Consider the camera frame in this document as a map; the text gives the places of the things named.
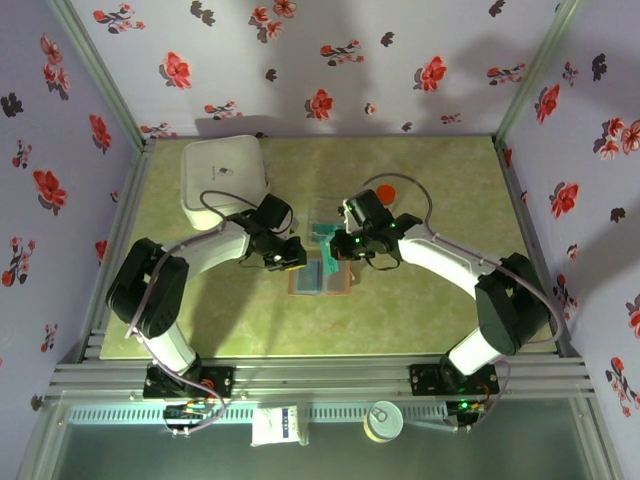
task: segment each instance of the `white box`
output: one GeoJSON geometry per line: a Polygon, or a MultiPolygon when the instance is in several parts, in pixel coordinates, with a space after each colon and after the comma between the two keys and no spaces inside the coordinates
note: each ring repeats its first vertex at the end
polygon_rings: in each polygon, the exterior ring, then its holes
{"type": "MultiPolygon", "coordinates": [[[[269,191],[260,144],[251,135],[204,140],[187,145],[182,151],[180,203],[196,230],[209,230],[221,222],[200,202],[205,190],[233,193],[259,205],[269,191]]],[[[224,215],[242,212],[244,202],[219,194],[208,194],[205,201],[224,215]]]]}

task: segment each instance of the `wire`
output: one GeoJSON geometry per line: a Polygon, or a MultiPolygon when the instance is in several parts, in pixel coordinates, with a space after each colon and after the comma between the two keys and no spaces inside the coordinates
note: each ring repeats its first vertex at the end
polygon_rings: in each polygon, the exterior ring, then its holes
{"type": "Polygon", "coordinates": [[[273,232],[273,233],[275,233],[276,235],[280,235],[280,234],[286,232],[287,230],[289,230],[291,228],[291,225],[293,225],[293,208],[289,207],[289,213],[291,214],[291,219],[289,220],[289,225],[284,227],[279,232],[273,232]]]}
{"type": "Polygon", "coordinates": [[[500,360],[499,362],[496,362],[496,363],[503,363],[507,367],[507,374],[505,375],[504,383],[502,384],[502,387],[500,388],[498,395],[496,395],[496,398],[493,400],[493,402],[491,403],[491,406],[486,411],[486,413],[482,415],[478,420],[476,420],[476,422],[473,425],[471,425],[472,429],[478,428],[480,425],[482,425],[483,422],[486,421],[487,417],[491,415],[491,413],[496,409],[496,405],[498,404],[498,401],[502,398],[502,395],[504,395],[504,392],[507,389],[507,384],[509,383],[509,379],[511,378],[511,365],[505,360],[500,360]]]}
{"type": "Polygon", "coordinates": [[[217,225],[217,228],[214,230],[208,230],[205,233],[194,235],[193,237],[187,238],[186,240],[183,240],[182,242],[174,245],[169,250],[167,250],[167,252],[162,257],[160,257],[160,260],[158,260],[158,263],[156,263],[156,266],[153,268],[153,271],[151,272],[151,276],[149,277],[149,282],[147,283],[147,287],[145,288],[144,293],[142,294],[142,298],[140,299],[138,308],[136,309],[135,313],[133,314],[133,317],[131,318],[131,323],[129,323],[129,327],[127,328],[127,331],[124,334],[124,338],[129,338],[134,333],[134,329],[138,325],[138,322],[140,321],[140,317],[142,316],[142,313],[144,312],[144,309],[146,308],[147,303],[149,302],[149,297],[151,296],[151,292],[153,291],[153,286],[156,284],[156,281],[158,280],[158,276],[160,275],[160,270],[162,269],[162,266],[165,264],[165,262],[171,257],[171,255],[173,255],[179,250],[184,250],[185,248],[191,245],[204,242],[206,240],[209,240],[212,237],[219,235],[227,226],[226,215],[222,213],[220,210],[212,207],[205,201],[204,197],[205,195],[208,195],[208,194],[225,195],[227,197],[240,200],[241,202],[244,202],[247,205],[250,205],[252,207],[258,208],[253,202],[250,202],[249,200],[245,200],[244,198],[239,197],[238,195],[234,195],[233,193],[223,192],[221,190],[202,191],[200,193],[200,203],[202,203],[202,205],[207,210],[210,210],[216,215],[220,216],[220,218],[222,219],[222,222],[219,225],[217,225]]]}
{"type": "Polygon", "coordinates": [[[538,290],[535,286],[533,286],[531,283],[527,282],[525,279],[519,277],[518,275],[516,275],[515,273],[513,273],[512,271],[504,268],[502,265],[483,257],[482,255],[480,255],[477,252],[474,252],[472,250],[467,249],[466,247],[462,246],[462,245],[458,245],[454,242],[451,242],[445,238],[442,238],[440,236],[440,234],[436,233],[434,230],[432,230],[431,226],[429,225],[429,222],[431,220],[431,214],[433,213],[433,199],[431,198],[431,195],[429,194],[429,191],[424,187],[424,185],[422,185],[418,180],[416,180],[413,177],[410,177],[409,175],[405,175],[404,173],[396,173],[396,172],[385,172],[385,173],[380,173],[374,177],[371,177],[369,180],[367,180],[366,182],[364,182],[362,184],[363,187],[367,186],[368,184],[370,184],[371,182],[373,182],[374,180],[377,180],[379,178],[382,177],[398,177],[398,178],[402,178],[404,180],[408,180],[409,182],[413,183],[414,185],[416,185],[421,191],[422,193],[424,193],[425,197],[427,198],[427,203],[429,204],[428,210],[427,210],[427,214],[424,217],[424,225],[425,228],[427,230],[427,233],[431,236],[432,241],[435,243],[435,241],[439,241],[440,243],[444,243],[450,247],[456,248],[458,250],[461,250],[465,253],[467,253],[468,255],[471,255],[473,258],[475,258],[476,260],[478,260],[478,262],[480,262],[480,264],[482,263],[487,263],[489,265],[491,265],[492,267],[494,267],[496,270],[498,270],[500,273],[508,276],[509,278],[511,278],[512,280],[514,280],[515,282],[517,282],[518,284],[520,284],[521,286],[523,286],[524,288],[526,288],[527,290],[529,290],[538,300],[540,300],[545,307],[547,307],[547,309],[549,310],[549,312],[551,313],[551,316],[554,319],[554,322],[556,324],[556,331],[554,333],[554,335],[551,338],[545,339],[545,340],[536,340],[536,341],[529,341],[527,342],[527,345],[546,345],[549,343],[555,343],[557,342],[560,337],[562,336],[563,332],[564,332],[564,320],[562,320],[562,316],[558,314],[557,308],[551,303],[551,301],[548,299],[548,297],[542,293],[540,290],[538,290]]]}
{"type": "Polygon", "coordinates": [[[227,405],[224,403],[224,399],[222,398],[222,396],[218,392],[216,392],[212,388],[209,388],[206,385],[203,385],[201,383],[196,383],[196,382],[193,382],[191,380],[188,380],[188,379],[184,378],[183,376],[179,375],[178,373],[174,372],[173,370],[171,370],[164,363],[162,363],[160,361],[160,359],[158,358],[158,356],[153,352],[153,350],[151,350],[149,348],[149,346],[145,343],[144,337],[142,336],[142,334],[138,333],[136,335],[138,337],[138,341],[140,343],[142,343],[142,345],[144,345],[144,348],[147,350],[147,353],[149,353],[149,355],[151,355],[151,358],[153,359],[153,363],[158,365],[162,369],[162,371],[164,373],[166,373],[171,378],[173,378],[174,380],[176,380],[176,381],[178,381],[180,383],[185,383],[185,384],[190,385],[190,386],[192,386],[194,388],[198,388],[198,389],[202,390],[203,392],[208,393],[209,395],[214,396],[220,402],[220,409],[218,409],[218,413],[216,413],[212,417],[197,423],[193,427],[184,427],[184,429],[182,431],[180,431],[178,429],[172,429],[172,430],[170,429],[175,435],[189,435],[190,433],[197,432],[198,430],[202,430],[203,428],[206,428],[209,425],[217,422],[218,420],[220,420],[224,416],[225,412],[227,411],[227,405]]]}

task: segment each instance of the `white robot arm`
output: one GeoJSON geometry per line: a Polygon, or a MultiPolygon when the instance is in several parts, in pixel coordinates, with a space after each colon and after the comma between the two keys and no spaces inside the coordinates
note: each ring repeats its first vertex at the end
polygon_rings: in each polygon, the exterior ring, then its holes
{"type": "MultiPolygon", "coordinates": [[[[156,359],[184,378],[199,382],[200,359],[175,323],[187,280],[251,253],[261,255],[271,270],[305,265],[306,252],[300,238],[287,239],[274,233],[290,210],[286,203],[268,195],[256,210],[229,217],[221,233],[187,239],[178,244],[180,248],[165,250],[149,239],[139,240],[109,290],[108,306],[130,324],[130,329],[135,328],[156,359]],[[142,315],[134,321],[158,264],[161,268],[151,285],[152,293],[142,306],[142,315]]],[[[371,190],[345,200],[341,210],[345,229],[337,230],[330,242],[334,258],[370,262],[376,254],[388,254],[398,265],[406,262],[433,271],[476,300],[479,327],[441,358],[440,377],[451,385],[452,392],[483,366],[502,355],[514,355],[548,322],[549,311],[544,304],[496,269],[499,265],[501,270],[513,272],[540,289],[525,257],[513,254],[508,259],[489,259],[473,254],[432,234],[416,217],[403,214],[394,218],[371,190]]],[[[177,395],[195,396],[185,385],[173,386],[177,395]]]]}

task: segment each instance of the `blue object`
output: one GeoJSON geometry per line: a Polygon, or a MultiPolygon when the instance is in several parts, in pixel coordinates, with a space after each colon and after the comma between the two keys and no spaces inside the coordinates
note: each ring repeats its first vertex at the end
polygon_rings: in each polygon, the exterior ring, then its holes
{"type": "Polygon", "coordinates": [[[335,232],[331,234],[320,244],[320,253],[322,254],[322,266],[323,274],[325,277],[329,277],[340,270],[338,261],[331,256],[331,250],[329,248],[329,242],[335,235],[335,232]]]}
{"type": "Polygon", "coordinates": [[[309,260],[305,267],[295,271],[294,280],[294,294],[318,295],[322,293],[322,262],[309,260]]]}

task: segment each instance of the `wall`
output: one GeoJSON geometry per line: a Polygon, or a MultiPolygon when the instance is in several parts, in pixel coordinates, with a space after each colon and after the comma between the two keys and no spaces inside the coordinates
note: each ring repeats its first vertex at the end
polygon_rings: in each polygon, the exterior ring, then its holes
{"type": "Polygon", "coordinates": [[[586,2],[507,138],[627,478],[640,478],[638,15],[632,0],[586,2]]]}
{"type": "Polygon", "coordinates": [[[558,0],[72,3],[146,136],[459,135],[496,131],[558,0]]]}
{"type": "Polygon", "coordinates": [[[6,3],[0,44],[0,477],[11,479],[53,368],[80,339],[134,150],[43,1],[6,3]]]}

